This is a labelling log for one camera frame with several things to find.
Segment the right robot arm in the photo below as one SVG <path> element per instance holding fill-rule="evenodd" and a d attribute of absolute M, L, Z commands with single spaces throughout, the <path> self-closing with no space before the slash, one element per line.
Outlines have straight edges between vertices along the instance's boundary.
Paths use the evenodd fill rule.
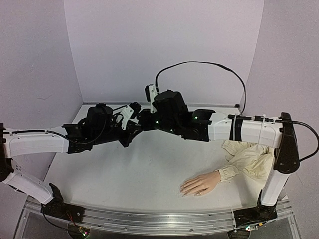
<path fill-rule="evenodd" d="M 184 194 L 202 195 L 218 183 L 245 173 L 265 182 L 260 203 L 269 207 L 276 204 L 288 177 L 300 165 L 295 130 L 288 113 L 268 118 L 226 115 L 209 109 L 190 111 L 177 91 L 161 93 L 154 85 L 148 85 L 145 92 L 150 106 L 137 116 L 144 131 L 161 130 L 185 140 L 221 140 L 231 155 L 224 167 L 185 182 Z"/>

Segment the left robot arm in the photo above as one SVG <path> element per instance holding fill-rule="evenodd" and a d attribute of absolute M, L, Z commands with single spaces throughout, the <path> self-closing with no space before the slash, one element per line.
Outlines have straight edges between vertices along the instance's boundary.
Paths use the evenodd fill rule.
<path fill-rule="evenodd" d="M 58 187 L 26 173 L 13 158 L 41 153 L 82 153 L 92 150 L 95 145 L 114 141 L 128 147 L 141 132 L 140 126 L 133 122 L 140 111 L 141 105 L 137 102 L 116 109 L 98 103 L 90 107 L 87 115 L 77 124 L 29 130 L 1 127 L 1 182 L 47 205 L 54 216 L 65 216 L 67 206 Z"/>

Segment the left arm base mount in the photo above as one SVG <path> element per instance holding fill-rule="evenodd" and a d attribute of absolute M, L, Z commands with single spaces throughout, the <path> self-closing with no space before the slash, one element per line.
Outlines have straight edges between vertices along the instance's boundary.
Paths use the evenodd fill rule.
<path fill-rule="evenodd" d="M 75 223 L 82 222 L 85 211 L 84 207 L 65 203 L 58 187 L 52 183 L 49 183 L 49 186 L 53 193 L 53 199 L 41 206 L 41 212 L 46 216 L 72 220 Z"/>

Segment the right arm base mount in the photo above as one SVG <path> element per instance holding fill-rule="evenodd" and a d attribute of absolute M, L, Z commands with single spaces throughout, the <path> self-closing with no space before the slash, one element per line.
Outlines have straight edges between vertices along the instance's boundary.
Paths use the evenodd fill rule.
<path fill-rule="evenodd" d="M 265 223 L 277 218 L 277 203 L 273 206 L 262 205 L 261 194 L 262 190 L 260 191 L 256 206 L 234 211 L 235 227 L 237 229 L 259 223 Z"/>

